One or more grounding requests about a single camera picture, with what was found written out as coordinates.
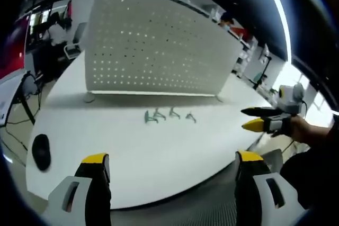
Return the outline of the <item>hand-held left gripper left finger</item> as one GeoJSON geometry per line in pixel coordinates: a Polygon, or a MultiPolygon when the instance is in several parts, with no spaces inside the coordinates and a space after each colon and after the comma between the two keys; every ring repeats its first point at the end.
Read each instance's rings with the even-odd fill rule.
{"type": "Polygon", "coordinates": [[[90,155],[49,194],[47,223],[111,225],[110,202],[109,155],[90,155]]]}

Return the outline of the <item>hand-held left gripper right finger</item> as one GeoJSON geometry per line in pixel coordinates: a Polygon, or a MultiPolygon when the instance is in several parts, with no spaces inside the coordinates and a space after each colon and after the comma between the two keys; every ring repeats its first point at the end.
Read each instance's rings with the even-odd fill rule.
{"type": "Polygon", "coordinates": [[[262,156],[239,150],[235,168],[237,225],[296,225],[305,214],[296,189],[262,156]]]}

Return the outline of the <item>person's right hand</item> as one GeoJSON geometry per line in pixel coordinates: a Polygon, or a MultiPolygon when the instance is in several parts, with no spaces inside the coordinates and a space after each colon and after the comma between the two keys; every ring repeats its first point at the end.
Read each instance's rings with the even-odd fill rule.
{"type": "Polygon", "coordinates": [[[298,143],[310,147],[326,140],[331,128],[309,124],[305,119],[296,115],[283,121],[283,127],[272,134],[272,137],[285,135],[298,143]]]}

